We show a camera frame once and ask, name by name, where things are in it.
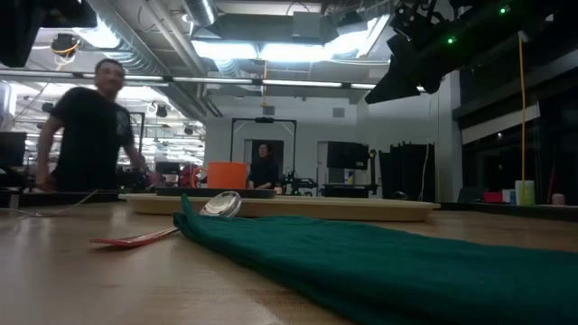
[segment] white cable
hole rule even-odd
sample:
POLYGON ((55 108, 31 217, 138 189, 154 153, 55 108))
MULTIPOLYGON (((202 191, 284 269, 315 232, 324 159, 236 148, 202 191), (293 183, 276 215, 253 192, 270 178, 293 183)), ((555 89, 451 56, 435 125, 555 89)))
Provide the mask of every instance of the white cable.
POLYGON ((92 198, 95 194, 97 194, 97 192, 98 192, 98 190, 95 190, 95 191, 93 191, 92 193, 90 193, 86 198, 78 201, 77 203, 75 203, 75 204, 73 204, 73 205, 71 205, 71 206, 69 206, 69 207, 67 207, 67 208, 65 208, 65 209, 62 209, 62 210, 59 210, 59 211, 56 211, 56 212, 52 212, 52 213, 48 213, 48 214, 43 214, 43 213, 40 213, 40 212, 28 212, 28 211, 24 211, 24 210, 20 210, 20 209, 7 209, 7 208, 0 208, 0 211, 18 212, 18 213, 25 214, 26 216, 29 216, 29 217, 42 217, 42 218, 55 217, 55 216, 58 216, 58 215, 62 214, 63 212, 66 212, 66 211, 68 211, 68 210, 70 210, 70 209, 76 208, 76 207, 79 206, 80 204, 82 204, 82 203, 86 202, 88 199, 92 198))
MULTIPOLYGON (((430 125, 430 121, 432 120, 432 97, 429 97, 429 101, 427 104, 427 123, 428 125, 430 125)), ((424 199, 424 187, 425 187, 425 166, 427 165, 427 160, 429 159, 430 156, 430 139, 429 136, 427 137, 427 143, 425 144, 425 161, 424 161, 424 168, 422 168, 422 190, 419 193, 419 196, 417 197, 418 201, 421 201, 424 199)))
POLYGON ((422 169, 422 190, 419 193, 419 197, 417 197, 418 201, 421 201, 424 199, 424 186, 425 186, 425 166, 427 165, 427 159, 430 156, 430 144, 426 144, 425 147, 425 161, 424 161, 424 168, 422 169))

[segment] person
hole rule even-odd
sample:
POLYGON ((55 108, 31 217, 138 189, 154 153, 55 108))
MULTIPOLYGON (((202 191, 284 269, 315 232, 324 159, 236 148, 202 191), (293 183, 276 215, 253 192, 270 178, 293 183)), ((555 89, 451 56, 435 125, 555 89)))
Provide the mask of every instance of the person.
POLYGON ((38 140, 36 186, 44 191, 115 190, 118 151, 141 168, 128 111, 115 103, 125 72, 120 62, 100 61, 95 68, 97 90, 67 91, 51 111, 38 140), (54 134, 64 128, 61 153, 52 174, 48 170, 54 134))
POLYGON ((259 145, 259 159, 251 163, 249 174, 250 190, 274 189, 279 176, 279 167, 271 156, 268 144, 259 145))

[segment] wooden table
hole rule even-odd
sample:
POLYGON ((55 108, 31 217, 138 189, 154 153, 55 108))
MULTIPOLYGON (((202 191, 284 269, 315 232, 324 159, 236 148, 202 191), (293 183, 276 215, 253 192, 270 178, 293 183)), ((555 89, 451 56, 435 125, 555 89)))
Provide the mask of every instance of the wooden table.
MULTIPOLYGON (((95 249, 91 237, 167 228, 125 203, 67 217, 0 212, 2 324, 349 324, 301 295, 177 234, 133 250, 95 249)), ((578 252, 578 223, 435 211, 425 223, 382 223, 433 237, 578 252)))

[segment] wooden tray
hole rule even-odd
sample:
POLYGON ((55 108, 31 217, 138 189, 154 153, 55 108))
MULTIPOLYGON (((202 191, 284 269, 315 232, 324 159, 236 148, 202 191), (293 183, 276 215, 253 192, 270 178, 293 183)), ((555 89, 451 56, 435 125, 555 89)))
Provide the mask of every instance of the wooden tray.
MULTIPOLYGON (((181 198, 154 194, 123 194, 136 213, 172 215, 181 211, 181 198)), ((199 211, 210 198, 192 198, 192 206, 199 211)), ((311 198, 277 196, 275 199, 243 199, 240 217, 306 216, 335 220, 359 221, 425 221, 439 204, 402 200, 311 198)))

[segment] man's hand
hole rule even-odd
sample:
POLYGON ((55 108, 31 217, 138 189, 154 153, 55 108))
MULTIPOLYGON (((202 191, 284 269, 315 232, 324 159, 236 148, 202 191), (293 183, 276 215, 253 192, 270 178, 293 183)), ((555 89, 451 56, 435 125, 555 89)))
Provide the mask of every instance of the man's hand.
POLYGON ((47 193, 52 193, 54 192, 54 187, 56 185, 56 181, 54 180, 54 178, 51 176, 51 174, 48 172, 48 170, 46 171, 38 171, 38 173, 36 174, 36 187, 39 188, 40 190, 47 192, 47 193))

